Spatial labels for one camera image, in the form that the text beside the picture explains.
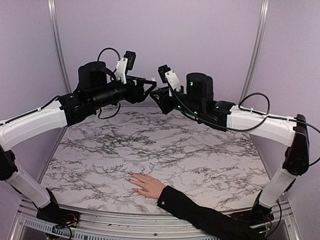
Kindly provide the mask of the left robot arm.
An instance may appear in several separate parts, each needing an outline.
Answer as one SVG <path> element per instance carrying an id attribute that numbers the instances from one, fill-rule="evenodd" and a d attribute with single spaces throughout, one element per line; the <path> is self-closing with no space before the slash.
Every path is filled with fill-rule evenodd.
<path id="1" fill-rule="evenodd" d="M 38 209 L 37 216 L 53 223 L 66 215 L 53 193 L 37 183 L 17 163 L 12 147 L 50 130 L 70 127 L 95 115 L 108 105 L 122 100 L 143 102 L 157 86 L 156 81 L 128 76 L 133 64 L 117 62 L 115 71 L 103 61 L 93 61 L 78 69 L 74 92 L 55 96 L 47 104 L 0 123 L 0 179 L 29 198 Z"/>

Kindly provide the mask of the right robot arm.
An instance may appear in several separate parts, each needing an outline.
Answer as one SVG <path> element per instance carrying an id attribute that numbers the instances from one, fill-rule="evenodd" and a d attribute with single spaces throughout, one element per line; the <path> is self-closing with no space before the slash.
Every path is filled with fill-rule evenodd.
<path id="1" fill-rule="evenodd" d="M 150 96 L 163 114 L 177 110 L 198 124 L 212 129 L 245 132 L 287 147 L 282 166 L 259 192 L 252 209 L 231 215 L 232 218 L 252 224 L 258 224 L 269 217 L 278 198 L 311 166 L 310 124 L 305 116 L 297 114 L 295 117 L 285 117 L 245 108 L 229 101 L 215 101 L 214 81 L 204 73 L 187 74 L 186 90 L 183 90 L 174 71 L 163 73 L 161 77 L 167 86 L 151 92 Z"/>

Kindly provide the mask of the black sleeved forearm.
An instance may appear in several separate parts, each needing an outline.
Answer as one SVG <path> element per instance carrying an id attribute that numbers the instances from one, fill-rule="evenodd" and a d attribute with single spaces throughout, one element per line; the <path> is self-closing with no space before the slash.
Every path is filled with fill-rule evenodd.
<path id="1" fill-rule="evenodd" d="M 162 190 L 157 206 L 174 217 L 191 223 L 195 228 L 222 240 L 266 239 L 244 223 L 212 208 L 196 204 L 183 192 L 171 186 L 166 186 Z"/>

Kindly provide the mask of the person's bare hand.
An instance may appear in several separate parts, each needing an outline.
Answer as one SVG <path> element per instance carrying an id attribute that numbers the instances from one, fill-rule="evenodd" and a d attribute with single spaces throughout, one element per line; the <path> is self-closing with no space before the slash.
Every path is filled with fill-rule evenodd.
<path id="1" fill-rule="evenodd" d="M 130 173 L 131 178 L 125 180 L 134 184 L 133 191 L 150 199 L 159 199 L 162 191 L 166 187 L 161 181 L 149 175 Z"/>

